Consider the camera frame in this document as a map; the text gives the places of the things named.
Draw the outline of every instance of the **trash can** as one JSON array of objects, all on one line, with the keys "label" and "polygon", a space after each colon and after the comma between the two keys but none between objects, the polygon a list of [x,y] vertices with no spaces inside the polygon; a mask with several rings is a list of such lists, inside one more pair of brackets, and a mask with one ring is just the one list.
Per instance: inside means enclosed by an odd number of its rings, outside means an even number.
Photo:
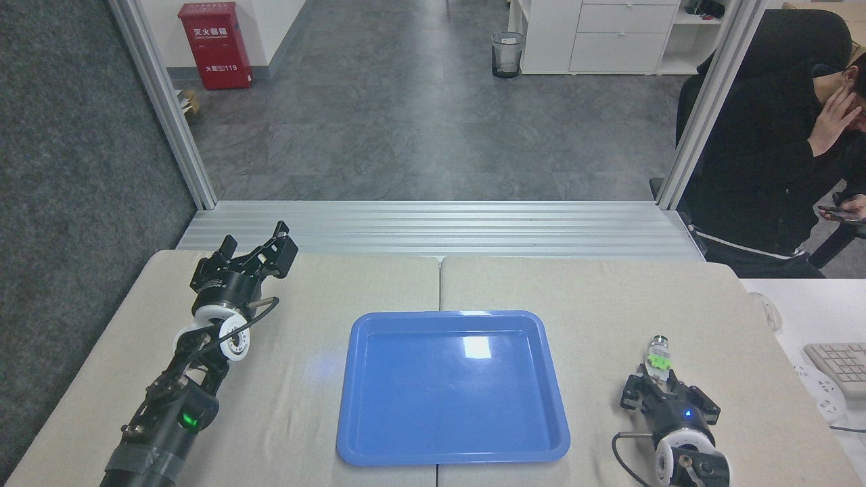
[{"label": "trash can", "polygon": [[527,39],[519,32],[497,32],[493,38],[493,76],[514,78],[520,74],[520,55]]},{"label": "trash can", "polygon": [[253,71],[234,2],[185,3],[178,18],[204,89],[249,88]]}]

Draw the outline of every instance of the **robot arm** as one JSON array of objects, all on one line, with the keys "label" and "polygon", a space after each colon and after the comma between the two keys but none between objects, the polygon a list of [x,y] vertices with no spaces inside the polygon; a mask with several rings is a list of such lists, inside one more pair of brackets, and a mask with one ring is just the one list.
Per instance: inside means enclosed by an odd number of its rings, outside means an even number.
[{"label": "robot arm", "polygon": [[[217,390],[229,361],[246,356],[249,327],[279,303],[275,297],[260,299],[262,281],[285,277],[298,253],[282,221],[249,254],[233,258],[236,247],[227,235],[219,250],[199,261],[190,283],[197,293],[194,321],[175,337],[168,367],[146,388],[129,424],[121,426],[101,487],[172,487],[196,435],[217,416]],[[256,316],[255,309],[266,305]],[[204,372],[201,382],[187,375],[191,368]]]},{"label": "robot arm", "polygon": [[678,487],[729,487],[730,465],[709,431],[721,409],[697,386],[686,386],[671,369],[663,391],[644,364],[629,376],[619,405],[640,408],[656,447],[656,480]]}]

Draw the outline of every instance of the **cable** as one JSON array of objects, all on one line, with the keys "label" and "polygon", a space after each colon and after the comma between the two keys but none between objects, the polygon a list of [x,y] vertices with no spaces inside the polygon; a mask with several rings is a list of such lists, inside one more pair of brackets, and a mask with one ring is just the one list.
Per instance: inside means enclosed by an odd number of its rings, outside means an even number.
[{"label": "cable", "polygon": [[233,336],[238,336],[240,333],[242,333],[242,332],[248,330],[249,327],[255,325],[257,322],[261,321],[262,318],[264,318],[265,316],[267,316],[268,313],[270,313],[271,311],[273,311],[274,308],[276,308],[276,305],[277,305],[277,304],[280,304],[280,298],[278,298],[278,297],[276,297],[276,296],[272,296],[272,297],[269,297],[269,298],[267,298],[267,299],[263,299],[262,301],[267,301],[267,300],[270,300],[270,301],[271,301],[270,305],[269,305],[267,308],[265,308],[264,311],[262,311],[261,313],[259,313],[258,316],[256,316],[256,317],[253,318],[252,320],[250,320],[247,324],[243,325],[242,327],[232,330],[231,333],[219,337],[219,339],[217,339],[216,341],[213,341],[213,342],[209,343],[206,347],[204,347],[204,348],[198,350],[197,352],[195,352],[195,353],[193,353],[193,354],[190,354],[190,356],[187,357],[187,359],[186,359],[185,362],[183,362],[183,363],[181,363],[180,365],[178,365],[178,371],[179,371],[179,370],[182,370],[184,367],[190,365],[192,362],[194,362],[195,360],[197,360],[198,357],[201,357],[202,355],[207,354],[208,352],[210,352],[210,351],[213,350],[214,348],[219,347],[220,344],[223,343],[224,341],[226,341],[226,340],[232,338]]},{"label": "cable", "polygon": [[617,461],[619,462],[620,466],[622,466],[623,469],[626,472],[628,472],[628,474],[631,475],[632,478],[637,480],[637,482],[639,484],[641,484],[643,487],[652,487],[651,485],[644,482],[644,480],[642,478],[640,478],[634,471],[632,471],[632,469],[630,469],[629,466],[626,465],[625,462],[623,461],[623,459],[619,456],[619,451],[617,451],[617,440],[619,440],[620,438],[652,438],[652,435],[649,433],[623,433],[623,432],[619,432],[619,433],[613,435],[613,439],[611,440],[611,448],[613,449],[613,456],[617,458]]},{"label": "cable", "polygon": [[831,426],[831,430],[839,430],[840,432],[866,433],[866,430],[858,430],[856,428],[842,428],[841,426]]}]

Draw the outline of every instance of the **office chair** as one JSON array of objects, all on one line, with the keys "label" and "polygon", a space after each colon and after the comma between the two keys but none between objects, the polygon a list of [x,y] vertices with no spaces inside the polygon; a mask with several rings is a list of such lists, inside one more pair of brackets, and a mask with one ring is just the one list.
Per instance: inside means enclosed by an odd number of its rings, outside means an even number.
[{"label": "office chair", "polygon": [[[728,95],[739,88],[738,81],[787,69],[807,59],[815,59],[832,68],[845,69],[850,60],[851,47],[848,26],[837,14],[826,10],[765,10]],[[690,76],[680,89],[676,111],[677,144],[680,143],[682,131],[712,60],[713,54],[698,66],[698,74]],[[695,174],[700,174],[700,170],[699,161]],[[653,197],[658,194],[663,181],[664,178],[649,180]],[[838,193],[833,198],[837,201]],[[680,203],[679,210],[688,218],[688,206],[684,201]],[[863,227],[840,224],[833,235],[810,256],[809,262],[819,269],[823,268],[855,238],[864,238],[864,234],[866,231]]]}]

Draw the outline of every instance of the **hair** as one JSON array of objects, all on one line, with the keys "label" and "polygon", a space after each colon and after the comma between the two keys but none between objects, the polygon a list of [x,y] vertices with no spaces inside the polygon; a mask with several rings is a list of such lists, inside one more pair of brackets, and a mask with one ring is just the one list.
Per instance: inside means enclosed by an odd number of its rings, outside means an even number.
[{"label": "hair", "polygon": [[866,96],[866,53],[859,55],[849,66],[857,66],[857,79],[854,80],[855,93]]}]

